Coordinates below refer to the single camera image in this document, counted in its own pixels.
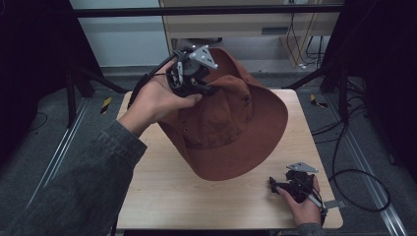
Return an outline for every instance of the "floor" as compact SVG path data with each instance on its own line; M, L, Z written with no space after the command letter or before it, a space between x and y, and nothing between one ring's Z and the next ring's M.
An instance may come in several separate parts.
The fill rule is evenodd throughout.
M312 43L305 69L293 68L276 37L263 38L224 38L216 43L213 39L182 40L183 45L209 44L224 47L235 56L256 79L269 88L281 88L291 85L305 75L316 70L320 64L314 59L318 49L318 40ZM114 70L103 68L106 77L123 88L132 88L137 76L123 77L112 73ZM383 185L373 177L349 172L337 176L338 188L334 181L331 186L338 201L345 201L347 207L340 211L344 224L340 229L327 230L328 235L417 235L417 185L403 166L391 165L384 143L369 119L367 108L357 95L349 101L349 127L338 145L342 132L341 125L319 134L324 127L337 123L337 91L321 94L318 89L322 78L317 78L304 87L297 89L308 124L314 134L319 154L328 177L335 171L359 169L375 175L390 193L390 205L381 212L373 209L383 207L387 202L387 193ZM350 78L352 85L362 86L360 78ZM60 168L65 168L65 155L75 153L79 147L94 137L103 126L117 115L123 94L93 83L96 89L94 98L82 98L77 95L80 123L67 130L66 92L64 89L45 97L38 106L38 115L33 121L21 147L16 151L14 162L2 176L0 182L0 230L4 229L12 218L30 202L33 193L46 184L48 176L53 176ZM99 114L104 99L111 96L112 101L105 114ZM281 235L292 235L284 230Z

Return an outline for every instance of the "gray sleeve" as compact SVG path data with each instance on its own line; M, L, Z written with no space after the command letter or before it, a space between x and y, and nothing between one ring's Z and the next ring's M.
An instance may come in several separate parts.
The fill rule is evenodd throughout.
M321 225L316 223L300 224L297 227L298 235L300 236L323 236L325 232Z
M112 122L9 226L6 235L105 235L146 146Z

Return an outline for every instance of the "black pole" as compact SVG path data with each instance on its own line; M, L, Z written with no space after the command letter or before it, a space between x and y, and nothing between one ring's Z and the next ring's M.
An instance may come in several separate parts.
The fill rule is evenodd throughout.
M161 8L80 9L51 14L76 18L149 17L185 15L230 15L267 13L331 13L346 10L343 4L201 6Z

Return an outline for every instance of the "hat crown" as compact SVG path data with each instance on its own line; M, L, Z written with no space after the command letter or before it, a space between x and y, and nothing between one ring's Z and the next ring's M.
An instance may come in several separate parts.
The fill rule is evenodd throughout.
M181 109L179 121L187 148L227 146L245 131L252 118L252 98L241 79L224 76L210 83L219 88L195 107Z

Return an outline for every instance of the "gray floor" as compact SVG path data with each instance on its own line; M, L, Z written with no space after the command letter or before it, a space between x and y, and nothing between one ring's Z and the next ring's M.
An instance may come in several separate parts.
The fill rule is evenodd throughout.
M210 40L183 40L181 43L204 44L206 42L212 43ZM283 52L282 45L275 37L224 38L222 42L212 46L224 47L244 64L255 78L270 88L288 86L316 69L315 64L309 65L306 69L292 68L287 55ZM130 89L134 86L137 77L119 77L109 73L108 79L123 88ZM321 79L317 78L297 90L312 131L338 120L335 111L337 92L320 94L317 88L320 82ZM46 181L42 180L45 170L56 171L56 168L50 165L56 149L63 149L64 157L76 153L116 117L123 94L118 94L99 84L93 85L96 89L94 98L81 98L78 95L78 105L85 106L86 110L82 114L84 118L75 130L74 137L69 140L68 149L59 147L66 132L68 133L65 90L59 90L39 103L39 114L32 125L34 130L28 132L21 147L15 153L14 162L1 176L0 230L7 227L13 217L26 207L38 184ZM318 102L327 103L328 108L312 104L311 94L317 97ZM109 109L105 114L99 114L103 100L108 96L112 97ZM362 105L362 101L353 99L350 104L349 109L353 109ZM387 186L391 196L391 205L383 212L368 212L347 202L348 206L341 209L343 226L340 229L329 230L328 235L417 235L417 207L414 204L417 199L416 183L404 167L389 163L387 150L366 114L366 108L352 114L348 132L343 136L335 156L335 169L359 168L373 173ZM332 175L331 163L336 141L322 144L319 142L336 139L341 127L339 125L330 132L314 136L328 177ZM69 163L65 162L65 158L63 159L62 162L58 160L53 164L65 168ZM361 206L375 208L381 207L385 202L385 195L380 186L363 175L344 174L337 177L337 183L348 198ZM343 200L344 197L335 188L333 182L331 185L336 198Z

